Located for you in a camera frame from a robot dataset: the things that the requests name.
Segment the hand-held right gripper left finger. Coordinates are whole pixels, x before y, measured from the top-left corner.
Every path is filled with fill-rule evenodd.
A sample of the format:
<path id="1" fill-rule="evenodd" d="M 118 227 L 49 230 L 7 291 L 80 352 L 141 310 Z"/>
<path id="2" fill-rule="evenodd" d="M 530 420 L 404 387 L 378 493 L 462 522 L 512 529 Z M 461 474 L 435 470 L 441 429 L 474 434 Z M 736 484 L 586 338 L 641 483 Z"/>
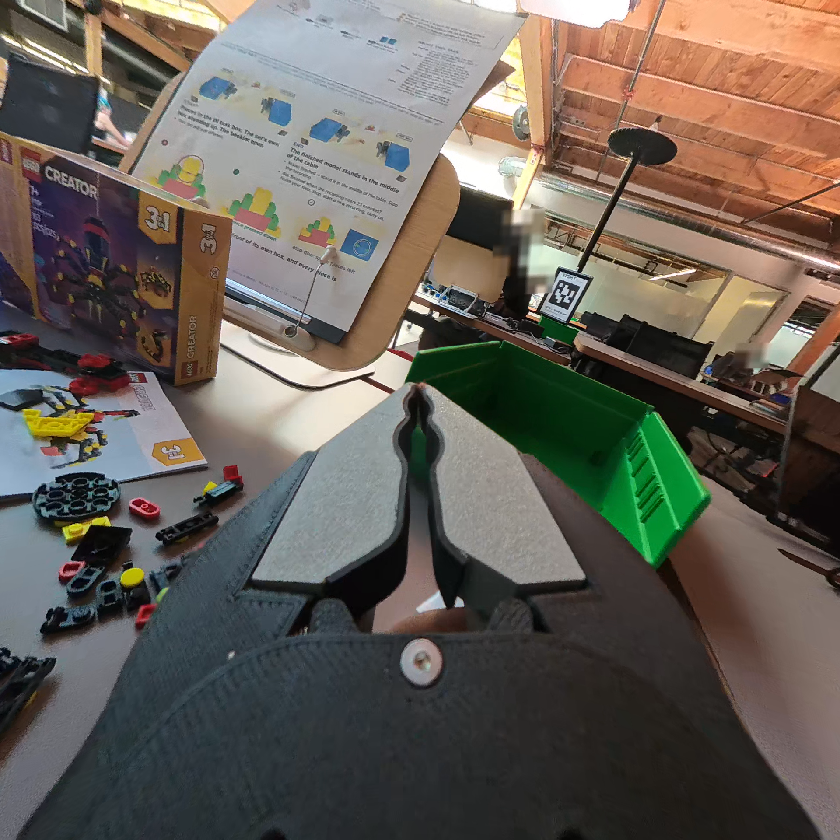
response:
<path id="1" fill-rule="evenodd" d="M 406 572 L 417 387 L 404 385 L 320 447 L 264 548 L 258 589 L 341 600 L 360 617 Z"/>

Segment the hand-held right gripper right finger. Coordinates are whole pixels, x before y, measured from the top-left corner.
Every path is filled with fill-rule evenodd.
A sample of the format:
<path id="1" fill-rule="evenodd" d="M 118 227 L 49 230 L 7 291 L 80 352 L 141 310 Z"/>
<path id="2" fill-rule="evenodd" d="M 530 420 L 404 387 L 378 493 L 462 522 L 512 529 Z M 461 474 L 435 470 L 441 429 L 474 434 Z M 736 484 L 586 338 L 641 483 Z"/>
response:
<path id="1" fill-rule="evenodd" d="M 417 405 L 443 603 L 488 617 L 509 599 L 584 589 L 585 572 L 518 450 L 431 385 L 417 387 Z"/>

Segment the pile of lego pieces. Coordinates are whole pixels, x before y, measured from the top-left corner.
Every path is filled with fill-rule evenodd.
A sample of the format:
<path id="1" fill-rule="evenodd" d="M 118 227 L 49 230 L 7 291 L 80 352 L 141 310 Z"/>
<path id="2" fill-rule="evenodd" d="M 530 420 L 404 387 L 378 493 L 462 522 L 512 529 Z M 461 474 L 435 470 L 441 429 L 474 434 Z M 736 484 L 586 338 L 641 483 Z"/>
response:
<path id="1" fill-rule="evenodd" d="M 226 465 L 222 478 L 220 482 L 208 482 L 192 500 L 195 510 L 189 517 L 163 526 L 155 533 L 154 539 L 161 549 L 203 536 L 218 525 L 215 508 L 245 488 L 236 465 Z M 126 560 L 121 562 L 118 576 L 109 576 L 129 548 L 133 533 L 131 527 L 118 527 L 110 522 L 109 513 L 120 498 L 120 486 L 115 479 L 92 472 L 58 476 L 33 492 L 31 506 L 35 514 L 59 526 L 65 542 L 75 546 L 70 560 L 58 572 L 66 604 L 47 610 L 38 630 L 42 637 L 73 633 L 123 614 L 134 614 L 135 628 L 141 630 L 181 572 L 180 560 L 165 563 L 149 574 Z M 144 497 L 129 499 L 128 510 L 142 522 L 157 524 L 161 519 L 160 506 Z M 23 657 L 2 646 L 2 735 L 34 700 L 55 666 L 52 657 Z"/>

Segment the red yellow black lego model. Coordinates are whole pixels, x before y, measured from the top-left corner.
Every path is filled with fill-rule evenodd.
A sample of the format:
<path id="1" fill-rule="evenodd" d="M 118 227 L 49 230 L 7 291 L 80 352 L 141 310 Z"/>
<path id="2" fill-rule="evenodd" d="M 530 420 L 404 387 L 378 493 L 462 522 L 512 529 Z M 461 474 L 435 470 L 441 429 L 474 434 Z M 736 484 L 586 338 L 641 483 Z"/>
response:
<path id="1" fill-rule="evenodd" d="M 52 350 L 29 332 L 1 331 L 1 367 L 69 375 L 69 391 L 77 397 L 115 393 L 133 383 L 122 364 L 105 354 Z"/>

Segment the purple lego set box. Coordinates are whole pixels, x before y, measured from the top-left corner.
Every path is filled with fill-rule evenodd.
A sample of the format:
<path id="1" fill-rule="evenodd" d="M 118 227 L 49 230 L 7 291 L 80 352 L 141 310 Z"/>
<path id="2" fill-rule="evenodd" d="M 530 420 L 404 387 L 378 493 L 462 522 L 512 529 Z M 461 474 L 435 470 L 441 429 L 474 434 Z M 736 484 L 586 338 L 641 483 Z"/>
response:
<path id="1" fill-rule="evenodd" d="M 1 135 L 2 303 L 174 385 L 217 374 L 232 221 Z"/>

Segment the green plastic bin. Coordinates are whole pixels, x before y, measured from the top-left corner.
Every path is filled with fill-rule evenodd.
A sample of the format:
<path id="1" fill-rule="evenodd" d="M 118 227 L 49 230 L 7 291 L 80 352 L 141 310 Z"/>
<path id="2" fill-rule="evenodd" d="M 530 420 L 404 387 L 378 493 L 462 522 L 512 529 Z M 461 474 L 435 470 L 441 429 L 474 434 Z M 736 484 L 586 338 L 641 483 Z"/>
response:
<path id="1" fill-rule="evenodd" d="M 511 343 L 419 351 L 405 382 L 433 386 L 536 458 L 655 569 L 710 504 L 653 407 Z"/>

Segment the open spider instruction booklet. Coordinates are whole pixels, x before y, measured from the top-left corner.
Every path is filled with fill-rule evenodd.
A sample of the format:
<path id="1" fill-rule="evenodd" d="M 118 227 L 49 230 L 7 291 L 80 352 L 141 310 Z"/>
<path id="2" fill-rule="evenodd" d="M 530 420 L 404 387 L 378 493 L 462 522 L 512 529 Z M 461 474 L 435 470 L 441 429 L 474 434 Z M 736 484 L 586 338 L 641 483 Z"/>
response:
<path id="1" fill-rule="evenodd" d="M 116 392 L 75 396 L 52 371 L 1 373 L 1 498 L 29 494 L 73 471 L 119 482 L 207 467 L 153 374 Z"/>

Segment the background workbench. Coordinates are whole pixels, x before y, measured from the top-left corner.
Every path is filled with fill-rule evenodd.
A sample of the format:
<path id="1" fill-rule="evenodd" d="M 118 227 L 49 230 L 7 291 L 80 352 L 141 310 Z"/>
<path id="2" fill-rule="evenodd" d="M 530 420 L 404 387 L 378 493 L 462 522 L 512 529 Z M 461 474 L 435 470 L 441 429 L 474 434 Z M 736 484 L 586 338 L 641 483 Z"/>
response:
<path id="1" fill-rule="evenodd" d="M 611 344 L 581 333 L 574 365 L 510 342 L 484 342 L 419 351 L 406 382 L 431 385 L 450 400 L 523 448 L 524 440 L 550 440 L 566 432 L 579 444 L 617 439 L 641 422 L 644 403 L 681 440 L 693 427 L 723 431 L 746 423 L 776 435 L 792 431 L 825 448 L 838 438 L 838 403 L 801 386 L 788 414 L 749 402 Z"/>

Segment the small marker tag card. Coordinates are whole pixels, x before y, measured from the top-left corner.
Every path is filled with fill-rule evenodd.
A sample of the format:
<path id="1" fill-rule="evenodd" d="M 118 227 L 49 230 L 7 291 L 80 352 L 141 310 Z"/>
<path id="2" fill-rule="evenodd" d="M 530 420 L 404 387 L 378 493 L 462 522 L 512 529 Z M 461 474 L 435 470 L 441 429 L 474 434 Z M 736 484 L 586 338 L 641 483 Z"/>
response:
<path id="1" fill-rule="evenodd" d="M 592 281 L 591 276 L 560 266 L 540 302 L 538 315 L 567 325 Z"/>

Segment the black round-top pole stand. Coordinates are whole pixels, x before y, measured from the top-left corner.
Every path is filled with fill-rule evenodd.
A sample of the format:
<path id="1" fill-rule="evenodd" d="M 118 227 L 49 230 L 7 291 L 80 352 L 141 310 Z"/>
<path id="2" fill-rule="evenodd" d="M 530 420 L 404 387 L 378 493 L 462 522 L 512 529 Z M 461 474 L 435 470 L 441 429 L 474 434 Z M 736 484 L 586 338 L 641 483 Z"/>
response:
<path id="1" fill-rule="evenodd" d="M 592 257 L 595 246 L 602 236 L 620 198 L 630 183 L 639 166 L 665 165 L 675 159 L 677 145 L 669 137 L 652 128 L 622 128 L 609 134 L 608 150 L 626 161 L 625 169 L 618 184 L 605 205 L 605 209 L 589 237 L 577 264 L 577 272 L 584 273 L 584 268 Z"/>

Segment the printed instruction sheet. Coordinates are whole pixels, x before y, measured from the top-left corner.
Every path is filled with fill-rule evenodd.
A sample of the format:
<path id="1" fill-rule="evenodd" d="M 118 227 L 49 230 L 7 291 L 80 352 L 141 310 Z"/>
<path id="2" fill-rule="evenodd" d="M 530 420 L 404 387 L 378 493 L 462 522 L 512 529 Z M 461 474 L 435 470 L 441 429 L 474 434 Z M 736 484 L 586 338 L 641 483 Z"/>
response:
<path id="1" fill-rule="evenodd" d="M 339 343 L 523 22 L 515 2 L 254 2 L 132 174 L 232 222 L 230 291 Z"/>

